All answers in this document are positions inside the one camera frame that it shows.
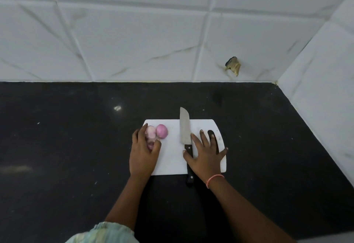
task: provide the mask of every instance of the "bracelet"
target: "bracelet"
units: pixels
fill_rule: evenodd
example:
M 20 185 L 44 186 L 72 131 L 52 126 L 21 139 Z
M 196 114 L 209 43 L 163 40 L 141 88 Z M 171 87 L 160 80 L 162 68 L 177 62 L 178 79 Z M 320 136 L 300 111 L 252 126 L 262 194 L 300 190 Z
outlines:
M 221 174 L 216 174 L 216 175 L 214 175 L 214 176 L 211 176 L 211 177 L 209 178 L 209 180 L 206 181 L 206 187 L 207 187 L 208 189 L 209 189 L 209 182 L 211 181 L 211 179 L 214 178 L 214 177 L 217 177 L 217 176 L 220 176 L 220 177 L 225 178 L 224 175 L 221 175 Z

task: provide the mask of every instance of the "kitchen knife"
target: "kitchen knife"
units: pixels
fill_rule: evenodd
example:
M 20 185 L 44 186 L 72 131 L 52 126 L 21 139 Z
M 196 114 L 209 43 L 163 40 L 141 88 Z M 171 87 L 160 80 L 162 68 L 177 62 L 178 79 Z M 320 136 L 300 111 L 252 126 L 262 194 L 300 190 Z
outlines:
M 181 143 L 184 144 L 184 149 L 190 154 L 190 156 L 193 157 L 192 139 L 190 138 L 190 134 L 192 132 L 190 130 L 189 113 L 182 107 L 179 110 L 179 133 L 181 135 Z M 188 176 L 186 183 L 191 185 L 194 183 L 195 174 L 188 164 L 187 174 Z

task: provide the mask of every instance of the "black knife handle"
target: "black knife handle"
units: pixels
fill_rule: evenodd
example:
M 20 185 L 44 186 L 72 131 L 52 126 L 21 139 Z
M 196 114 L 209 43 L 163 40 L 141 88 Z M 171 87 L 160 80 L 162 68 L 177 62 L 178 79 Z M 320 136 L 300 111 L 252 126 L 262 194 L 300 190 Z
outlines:
M 187 153 L 189 153 L 190 156 L 192 156 L 193 158 L 193 149 L 192 149 L 192 144 L 185 144 L 184 145 L 184 149 L 187 151 Z M 187 179 L 186 179 L 186 183 L 188 185 L 192 185 L 194 183 L 194 177 L 195 174 L 193 172 L 193 170 L 190 168 L 190 166 L 187 164 Z

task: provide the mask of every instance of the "white cutting board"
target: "white cutting board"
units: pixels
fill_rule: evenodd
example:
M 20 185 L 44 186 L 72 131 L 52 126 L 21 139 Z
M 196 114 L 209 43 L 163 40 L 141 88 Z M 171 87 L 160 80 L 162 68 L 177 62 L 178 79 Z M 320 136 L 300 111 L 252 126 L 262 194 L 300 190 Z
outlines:
M 187 163 L 183 158 L 184 145 L 180 142 L 179 135 L 179 119 L 148 119 L 145 120 L 144 124 L 153 125 L 157 127 L 159 124 L 163 124 L 167 127 L 169 135 L 161 140 L 161 150 L 160 155 L 157 160 L 155 170 L 152 175 L 175 175 L 175 174 L 187 174 Z M 202 129 L 206 134 L 208 130 L 214 131 L 215 138 L 218 142 L 219 151 L 221 152 L 225 146 L 222 140 L 220 131 L 212 119 L 191 119 L 190 128 L 192 133 L 194 133 L 199 139 L 199 131 Z M 193 144 L 193 157 L 198 156 L 197 148 Z M 226 171 L 226 156 L 221 160 L 220 163 L 221 172 Z

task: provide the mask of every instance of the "left hand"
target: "left hand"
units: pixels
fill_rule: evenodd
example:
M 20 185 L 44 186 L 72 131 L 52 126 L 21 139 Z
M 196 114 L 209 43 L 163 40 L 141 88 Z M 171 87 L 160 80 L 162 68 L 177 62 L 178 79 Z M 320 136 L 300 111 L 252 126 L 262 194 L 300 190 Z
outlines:
M 161 149 L 161 141 L 156 140 L 152 152 L 149 151 L 146 140 L 145 130 L 148 124 L 145 124 L 140 130 L 133 133 L 133 144 L 129 158 L 130 176 L 139 180 L 149 180 L 153 173 Z

